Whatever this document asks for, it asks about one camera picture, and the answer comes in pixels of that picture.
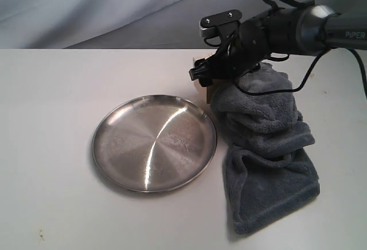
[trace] folded towel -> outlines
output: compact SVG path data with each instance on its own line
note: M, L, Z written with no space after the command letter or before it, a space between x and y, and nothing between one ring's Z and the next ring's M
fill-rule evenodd
M240 86L250 92L292 88L285 73L265 63L241 77ZM303 149L315 139L293 94L250 96L226 84L211 108L233 142L224 179L237 233L256 232L319 194L317 172Z

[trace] metal plate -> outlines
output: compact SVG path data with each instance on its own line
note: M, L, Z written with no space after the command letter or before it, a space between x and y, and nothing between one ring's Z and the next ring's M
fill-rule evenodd
M110 112L92 142L97 168L117 185L162 192L187 184L208 166L217 146L210 117L193 103L144 96Z

